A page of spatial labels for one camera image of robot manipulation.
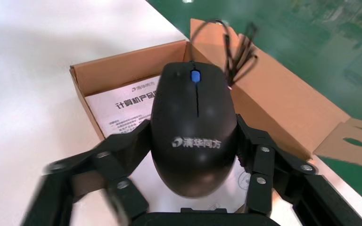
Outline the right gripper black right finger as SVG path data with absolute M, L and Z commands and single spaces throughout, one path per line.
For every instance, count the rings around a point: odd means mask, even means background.
M 312 164 L 283 151 L 240 114 L 236 118 L 237 157 L 251 175 L 244 213 L 269 218 L 276 191 L 304 226 L 362 226 L 362 217 Z

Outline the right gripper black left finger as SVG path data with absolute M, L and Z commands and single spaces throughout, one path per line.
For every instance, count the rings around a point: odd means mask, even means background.
M 145 214 L 148 202 L 130 175 L 149 153 L 150 123 L 113 134 L 89 151 L 50 163 L 22 220 L 24 226 L 67 226 L 73 205 L 103 190 L 121 226 Z

